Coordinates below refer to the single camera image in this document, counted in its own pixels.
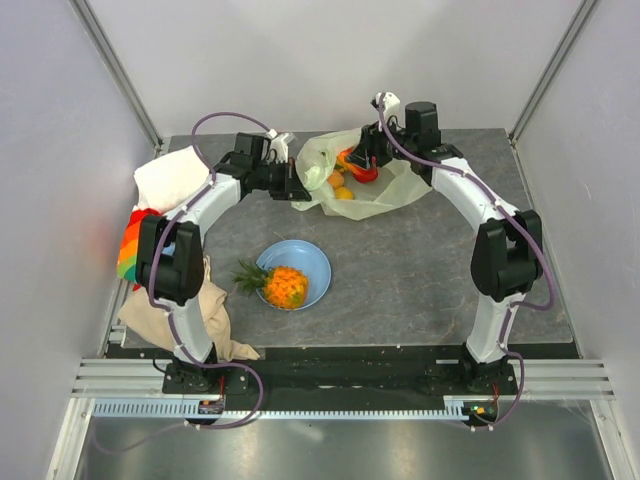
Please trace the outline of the yellow fake pear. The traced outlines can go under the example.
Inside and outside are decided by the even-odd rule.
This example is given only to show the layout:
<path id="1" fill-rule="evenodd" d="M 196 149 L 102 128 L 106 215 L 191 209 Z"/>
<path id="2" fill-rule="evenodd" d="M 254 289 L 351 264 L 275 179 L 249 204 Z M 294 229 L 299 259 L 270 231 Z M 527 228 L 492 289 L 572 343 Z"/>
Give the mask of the yellow fake pear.
<path id="1" fill-rule="evenodd" d="M 334 171 L 327 178 L 327 182 L 333 189 L 338 189 L 344 186 L 344 177 L 340 172 Z"/>

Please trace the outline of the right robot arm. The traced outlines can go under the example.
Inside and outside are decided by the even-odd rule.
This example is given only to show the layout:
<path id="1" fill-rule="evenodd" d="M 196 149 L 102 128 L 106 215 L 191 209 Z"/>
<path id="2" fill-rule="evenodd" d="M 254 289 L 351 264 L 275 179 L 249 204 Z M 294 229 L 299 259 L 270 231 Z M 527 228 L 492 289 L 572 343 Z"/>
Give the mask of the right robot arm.
<path id="1" fill-rule="evenodd" d="M 364 126 L 358 143 L 336 161 L 357 181 L 368 183 L 391 161 L 407 160 L 412 172 L 443 195 L 474 230 L 470 273 L 479 302 L 457 377 L 465 391 L 481 393 L 507 355 L 517 308 L 544 273 L 541 219 L 533 210 L 504 201 L 457 147 L 443 142 L 434 103 L 403 105 L 384 92 L 371 104 L 377 121 Z"/>

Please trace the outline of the red yellow fake mango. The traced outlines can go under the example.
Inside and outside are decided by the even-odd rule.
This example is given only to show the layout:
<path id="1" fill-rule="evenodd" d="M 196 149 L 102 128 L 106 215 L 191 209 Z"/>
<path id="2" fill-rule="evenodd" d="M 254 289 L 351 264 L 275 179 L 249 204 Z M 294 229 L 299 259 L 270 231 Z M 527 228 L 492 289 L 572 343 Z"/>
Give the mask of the red yellow fake mango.
<path id="1" fill-rule="evenodd" d="M 345 162 L 345 152 L 347 149 L 343 150 L 336 156 L 336 169 L 341 173 L 345 173 L 345 172 L 350 173 L 353 176 L 353 178 L 359 183 L 366 184 L 376 180 L 378 178 L 378 174 L 367 175 L 366 170 L 359 170 L 357 168 L 353 168 L 351 165 L 348 165 Z"/>

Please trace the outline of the fake pineapple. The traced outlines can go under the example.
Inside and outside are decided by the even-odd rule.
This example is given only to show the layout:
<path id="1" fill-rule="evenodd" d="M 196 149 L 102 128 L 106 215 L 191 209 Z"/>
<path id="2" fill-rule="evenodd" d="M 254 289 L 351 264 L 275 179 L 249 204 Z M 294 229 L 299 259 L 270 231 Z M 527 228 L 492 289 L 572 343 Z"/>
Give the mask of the fake pineapple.
<path id="1" fill-rule="evenodd" d="M 240 261 L 239 267 L 233 282 L 244 292 L 258 292 L 267 303 L 283 310 L 304 305 L 310 281 L 302 271 L 289 266 L 264 268 L 245 261 Z"/>

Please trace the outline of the pale green plastic bag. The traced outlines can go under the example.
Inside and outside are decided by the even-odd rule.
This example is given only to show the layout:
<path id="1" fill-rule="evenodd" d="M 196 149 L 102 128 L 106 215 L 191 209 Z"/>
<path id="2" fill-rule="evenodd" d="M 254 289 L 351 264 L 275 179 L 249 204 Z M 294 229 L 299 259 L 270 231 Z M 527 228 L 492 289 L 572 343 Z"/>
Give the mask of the pale green plastic bag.
<path id="1" fill-rule="evenodd" d="M 408 161 L 394 159 L 379 168 L 378 177 L 369 183 L 360 183 L 347 174 L 345 187 L 354 198 L 338 198 L 328 178 L 337 155 L 355 146 L 359 139 L 360 130 L 351 129 L 316 136 L 304 143 L 296 158 L 296 169 L 312 199 L 294 201 L 294 209 L 306 211 L 318 205 L 328 216 L 359 221 L 408 206 L 432 191 L 414 174 Z"/>

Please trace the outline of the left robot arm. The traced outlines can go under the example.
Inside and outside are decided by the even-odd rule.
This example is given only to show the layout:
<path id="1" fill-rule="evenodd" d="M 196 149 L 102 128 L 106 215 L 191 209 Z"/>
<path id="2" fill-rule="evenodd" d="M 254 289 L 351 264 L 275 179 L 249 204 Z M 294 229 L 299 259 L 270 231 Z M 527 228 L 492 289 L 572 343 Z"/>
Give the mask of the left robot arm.
<path id="1" fill-rule="evenodd" d="M 198 393 L 211 392 L 220 378 L 218 367 L 207 361 L 214 344 L 197 299 L 205 277 L 202 235 L 255 190 L 274 200 L 311 199 L 289 155 L 293 140 L 293 134 L 273 130 L 237 134 L 234 149 L 183 203 L 141 220 L 135 281 L 146 289 L 150 304 L 166 313 L 173 354 L 190 363 L 184 379 Z"/>

